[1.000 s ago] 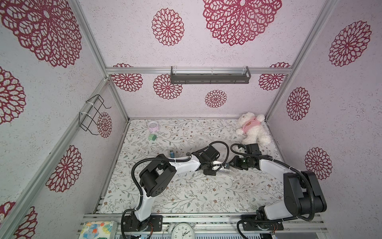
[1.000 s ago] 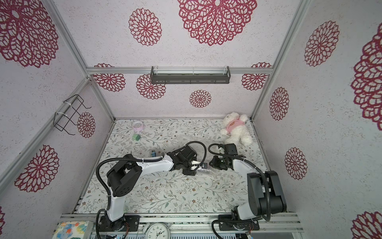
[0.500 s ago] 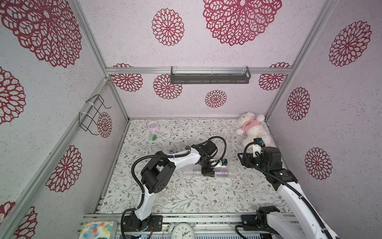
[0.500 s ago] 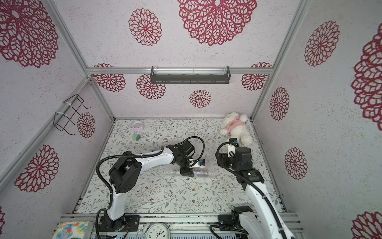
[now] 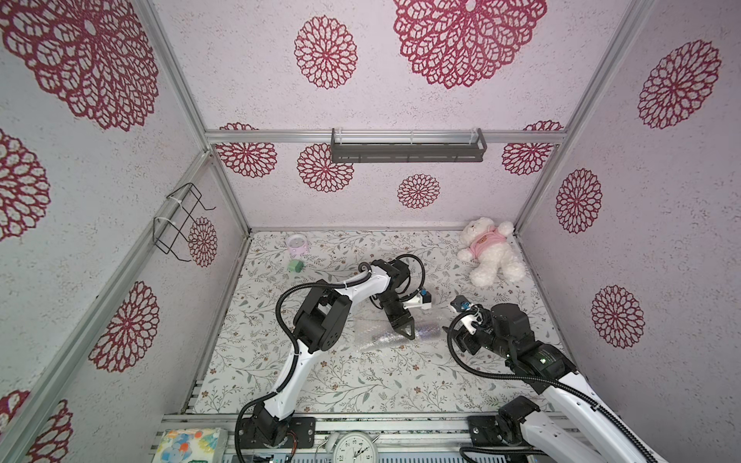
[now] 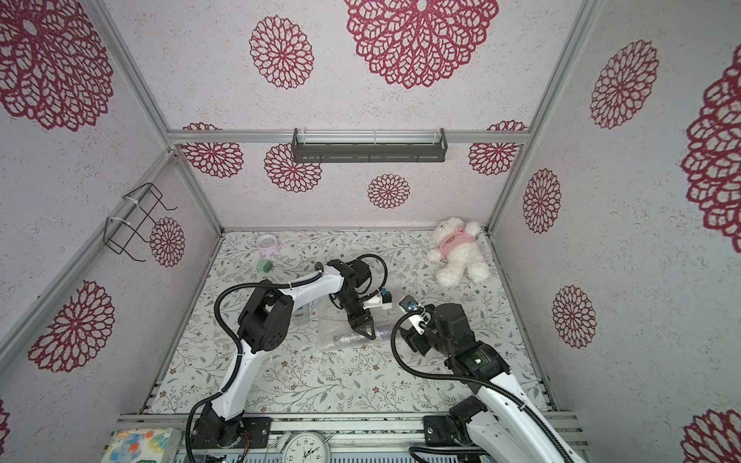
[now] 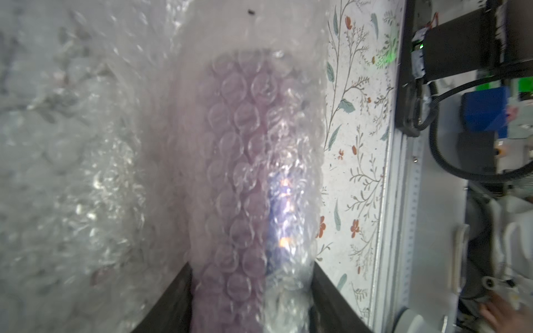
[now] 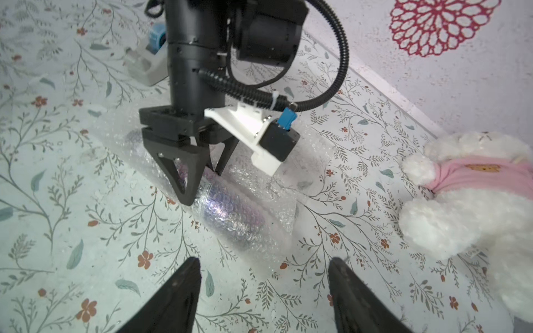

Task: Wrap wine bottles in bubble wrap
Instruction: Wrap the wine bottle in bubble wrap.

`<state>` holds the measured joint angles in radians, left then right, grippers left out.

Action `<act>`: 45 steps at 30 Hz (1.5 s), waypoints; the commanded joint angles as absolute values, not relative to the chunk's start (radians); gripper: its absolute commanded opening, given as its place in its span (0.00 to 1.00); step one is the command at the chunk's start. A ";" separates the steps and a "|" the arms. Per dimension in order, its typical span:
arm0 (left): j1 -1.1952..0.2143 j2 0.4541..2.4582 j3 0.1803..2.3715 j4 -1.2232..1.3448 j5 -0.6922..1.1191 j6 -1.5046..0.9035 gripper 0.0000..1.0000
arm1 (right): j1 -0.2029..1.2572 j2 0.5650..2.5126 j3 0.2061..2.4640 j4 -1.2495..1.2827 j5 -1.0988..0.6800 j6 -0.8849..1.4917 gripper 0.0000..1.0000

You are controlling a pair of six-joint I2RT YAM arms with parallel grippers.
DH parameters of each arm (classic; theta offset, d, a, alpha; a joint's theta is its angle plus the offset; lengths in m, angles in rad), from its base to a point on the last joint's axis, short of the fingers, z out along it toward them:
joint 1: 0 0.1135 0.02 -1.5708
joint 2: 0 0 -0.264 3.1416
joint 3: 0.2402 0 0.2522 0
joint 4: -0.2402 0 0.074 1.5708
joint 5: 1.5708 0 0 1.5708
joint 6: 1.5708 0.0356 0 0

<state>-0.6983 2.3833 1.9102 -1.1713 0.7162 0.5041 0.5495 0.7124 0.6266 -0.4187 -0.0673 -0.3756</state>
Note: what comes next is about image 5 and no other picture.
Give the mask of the purple glass bottle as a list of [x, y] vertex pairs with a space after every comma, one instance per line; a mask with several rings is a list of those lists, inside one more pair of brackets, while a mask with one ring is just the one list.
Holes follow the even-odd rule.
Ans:
[[437, 325], [423, 326], [416, 331], [416, 339], [410, 341], [398, 333], [384, 333], [372, 337], [369, 347], [396, 347], [400, 345], [409, 345], [409, 343], [424, 343], [425, 341], [435, 340], [441, 336], [441, 328]]

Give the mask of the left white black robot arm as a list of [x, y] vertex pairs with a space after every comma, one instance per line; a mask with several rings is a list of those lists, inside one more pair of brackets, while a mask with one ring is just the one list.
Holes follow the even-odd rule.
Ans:
[[[339, 341], [352, 308], [374, 299], [386, 314], [397, 334], [413, 340], [415, 320], [406, 303], [417, 293], [399, 293], [399, 288], [411, 279], [407, 259], [403, 254], [393, 260], [374, 260], [359, 264], [359, 274], [341, 283], [319, 280], [292, 287], [282, 294], [275, 308], [279, 327], [291, 342], [291, 355], [270, 393], [254, 406], [253, 417], [268, 422], [283, 422], [293, 416], [299, 393], [317, 362]], [[289, 296], [307, 289], [289, 327], [282, 315], [282, 306]]]

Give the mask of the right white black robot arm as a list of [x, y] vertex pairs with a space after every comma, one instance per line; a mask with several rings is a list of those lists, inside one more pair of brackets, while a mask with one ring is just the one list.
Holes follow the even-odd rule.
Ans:
[[465, 372], [494, 381], [519, 381], [557, 406], [586, 436], [568, 436], [534, 401], [517, 397], [495, 416], [492, 445], [463, 448], [471, 453], [544, 455], [557, 462], [660, 462], [646, 444], [599, 397], [560, 349], [536, 338], [528, 314], [511, 303], [489, 309], [459, 295], [455, 318], [445, 327], [451, 357]]

